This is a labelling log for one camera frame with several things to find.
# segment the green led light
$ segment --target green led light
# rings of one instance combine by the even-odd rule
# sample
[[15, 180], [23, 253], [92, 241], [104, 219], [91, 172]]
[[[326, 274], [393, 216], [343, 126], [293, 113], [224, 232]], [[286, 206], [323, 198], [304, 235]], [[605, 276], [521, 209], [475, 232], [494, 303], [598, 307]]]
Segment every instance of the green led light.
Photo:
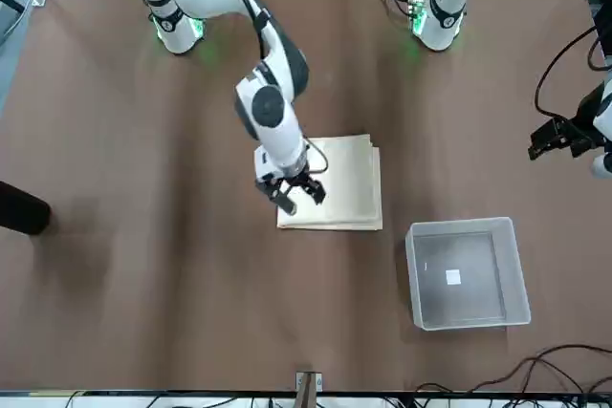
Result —
[[425, 27], [425, 21], [427, 19], [427, 10], [423, 9], [417, 15], [416, 18], [412, 20], [412, 33], [415, 35], [421, 35], [423, 32], [423, 28]]
[[195, 34], [198, 38], [202, 38], [204, 35], [204, 21], [201, 19], [193, 19], [189, 18], [189, 23], [191, 23], [191, 27], [195, 31]]
[[[153, 21], [155, 25], [155, 29], [157, 30], [157, 36], [160, 40], [162, 40], [162, 31], [160, 31], [160, 27], [157, 24], [157, 21]], [[204, 36], [204, 21], [201, 19], [192, 19], [189, 18], [189, 24], [191, 28], [195, 32], [196, 38], [202, 38]]]

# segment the black object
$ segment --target black object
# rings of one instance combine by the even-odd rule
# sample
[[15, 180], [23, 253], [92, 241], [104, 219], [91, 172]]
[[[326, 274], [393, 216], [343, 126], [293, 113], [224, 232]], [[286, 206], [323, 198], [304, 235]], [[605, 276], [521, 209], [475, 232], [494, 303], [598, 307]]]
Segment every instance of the black object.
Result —
[[19, 14], [23, 13], [23, 10], [26, 9], [23, 5], [21, 5], [16, 0], [0, 0], [0, 2], [11, 7], [13, 10], [17, 11]]
[[572, 119], [552, 117], [532, 133], [529, 158], [533, 161], [551, 150], [570, 147], [572, 157], [577, 158], [588, 150], [599, 147], [610, 148], [610, 142], [594, 126], [602, 103], [609, 104], [607, 97], [601, 101], [604, 83], [602, 82], [579, 105]]
[[34, 236], [40, 234], [50, 220], [51, 208], [47, 203], [0, 182], [0, 226]]
[[464, 4], [461, 10], [449, 13], [447, 11], [442, 10], [442, 7], [438, 5], [437, 0], [429, 0], [429, 5], [431, 6], [431, 13], [436, 17], [438, 21], [440, 21], [440, 27], [442, 29], [452, 28], [457, 23], [457, 21], [459, 21], [463, 10], [466, 9], [466, 4]]

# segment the cardboard sheet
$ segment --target cardboard sheet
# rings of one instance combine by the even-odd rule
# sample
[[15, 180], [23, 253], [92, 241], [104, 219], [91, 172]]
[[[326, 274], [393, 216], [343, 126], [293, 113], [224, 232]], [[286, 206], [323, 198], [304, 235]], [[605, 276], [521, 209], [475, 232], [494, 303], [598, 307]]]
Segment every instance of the cardboard sheet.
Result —
[[[278, 210], [279, 227], [296, 225], [365, 224], [370, 227], [380, 219], [380, 189], [375, 186], [376, 165], [370, 137], [347, 136], [321, 138], [312, 142], [323, 151], [329, 162], [326, 172], [317, 176], [323, 183], [327, 197], [315, 204], [301, 189], [291, 192], [297, 213], [290, 216]], [[322, 169], [324, 159], [314, 148], [309, 150], [312, 169]]]
[[328, 229], [337, 231], [372, 231], [383, 229], [383, 200], [381, 199], [381, 153], [377, 147], [372, 148], [372, 165], [374, 196], [377, 216], [371, 222], [340, 222], [337, 224], [311, 224], [311, 225], [288, 225], [286, 228], [294, 229]]

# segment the brown table surface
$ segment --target brown table surface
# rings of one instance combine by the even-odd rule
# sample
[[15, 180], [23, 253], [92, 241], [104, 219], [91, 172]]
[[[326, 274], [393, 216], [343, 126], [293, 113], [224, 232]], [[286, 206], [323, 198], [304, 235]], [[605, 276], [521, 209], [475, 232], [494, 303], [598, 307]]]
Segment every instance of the brown table surface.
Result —
[[[592, 25], [586, 1], [470, 0], [444, 54], [380, 0], [267, 1], [311, 66], [304, 133], [381, 148], [384, 230], [275, 228], [233, 111], [256, 61], [245, 18], [210, 21], [175, 57], [142, 0], [48, 0], [0, 120], [0, 177], [56, 222], [0, 231], [0, 387], [291, 390], [310, 369], [326, 390], [466, 390], [547, 346], [612, 346], [612, 184], [590, 176], [593, 155], [527, 155], [545, 120], [534, 89]], [[551, 73], [545, 106], [572, 116], [600, 81], [591, 40]], [[514, 220], [532, 324], [416, 328], [410, 224], [490, 216]], [[612, 373], [596, 354], [552, 360], [581, 382]], [[545, 370], [532, 387], [562, 390]]]

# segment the clear plastic container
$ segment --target clear plastic container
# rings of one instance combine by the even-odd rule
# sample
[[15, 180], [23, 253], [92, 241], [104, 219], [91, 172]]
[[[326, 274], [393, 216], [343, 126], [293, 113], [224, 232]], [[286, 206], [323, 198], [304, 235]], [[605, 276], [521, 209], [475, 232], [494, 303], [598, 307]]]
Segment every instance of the clear plastic container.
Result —
[[405, 249], [418, 327], [434, 331], [531, 322], [508, 217], [413, 224]]

